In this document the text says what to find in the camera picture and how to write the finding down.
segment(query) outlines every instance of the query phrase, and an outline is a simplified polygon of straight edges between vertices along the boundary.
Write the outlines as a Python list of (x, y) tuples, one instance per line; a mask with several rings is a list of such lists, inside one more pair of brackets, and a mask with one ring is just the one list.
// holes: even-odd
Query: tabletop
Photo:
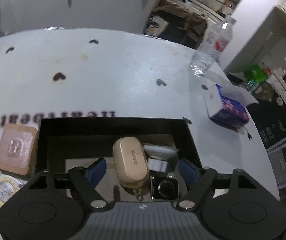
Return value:
[(279, 199), (252, 119), (235, 132), (208, 118), (201, 86), (230, 82), (216, 63), (205, 77), (194, 76), (193, 52), (158, 38), (101, 29), (50, 28), (2, 37), (0, 138), (6, 122), (37, 128), (43, 116), (185, 117), (203, 166), (230, 174), (242, 168)]

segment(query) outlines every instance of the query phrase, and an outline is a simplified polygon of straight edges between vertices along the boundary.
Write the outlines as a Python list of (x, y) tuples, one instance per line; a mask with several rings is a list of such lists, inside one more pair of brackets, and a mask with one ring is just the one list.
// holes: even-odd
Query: tape roll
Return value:
[(0, 207), (9, 200), (21, 187), (24, 182), (9, 175), (0, 176)]

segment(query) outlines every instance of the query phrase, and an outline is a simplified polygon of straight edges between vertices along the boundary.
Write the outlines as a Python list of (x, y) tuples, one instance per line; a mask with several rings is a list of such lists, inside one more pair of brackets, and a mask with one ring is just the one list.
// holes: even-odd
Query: desk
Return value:
[[(98, 44), (89, 43), (93, 39)], [(10, 47), (14, 50), (6, 54)], [(203, 166), (230, 174), (242, 168), (279, 198), (252, 119), (235, 132), (208, 118), (201, 86), (230, 82), (216, 63), (205, 78), (192, 75), (188, 65), (193, 52), (170, 41), (101, 29), (34, 30), (2, 37), (0, 138), (1, 124), (10, 118), (38, 127), (42, 115), (185, 117), (192, 122)], [(66, 79), (53, 81), (58, 72)], [(158, 86), (158, 79), (166, 86)]]

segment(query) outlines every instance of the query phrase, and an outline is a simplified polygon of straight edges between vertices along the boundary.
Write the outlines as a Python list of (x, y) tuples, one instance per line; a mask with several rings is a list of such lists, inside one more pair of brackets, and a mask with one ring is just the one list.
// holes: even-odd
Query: blue tissue box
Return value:
[(214, 84), (204, 96), (209, 117), (234, 128), (241, 128), (249, 121), (247, 111), (238, 101), (223, 96), (222, 88)]

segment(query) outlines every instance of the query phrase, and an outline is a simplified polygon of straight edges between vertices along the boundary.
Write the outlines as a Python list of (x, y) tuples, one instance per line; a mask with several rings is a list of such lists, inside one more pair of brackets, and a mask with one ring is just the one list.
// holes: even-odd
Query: clear plastic water bottle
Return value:
[(190, 62), (190, 67), (195, 75), (203, 75), (212, 63), (219, 59), (222, 51), (232, 40), (234, 23), (235, 19), (227, 15), (223, 22), (210, 27), (208, 34), (194, 52)]

